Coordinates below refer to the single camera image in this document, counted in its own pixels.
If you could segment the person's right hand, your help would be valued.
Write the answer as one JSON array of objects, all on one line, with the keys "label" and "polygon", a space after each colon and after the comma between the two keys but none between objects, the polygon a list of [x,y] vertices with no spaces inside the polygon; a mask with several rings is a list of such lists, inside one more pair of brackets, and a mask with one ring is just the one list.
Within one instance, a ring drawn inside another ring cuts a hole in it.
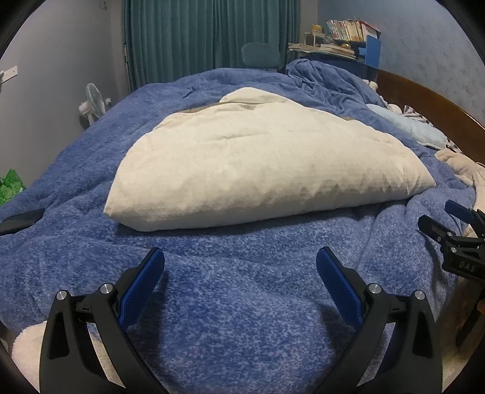
[{"label": "person's right hand", "polygon": [[481,286],[468,279],[460,278],[455,292],[455,331],[459,333],[470,316],[478,297]]}]

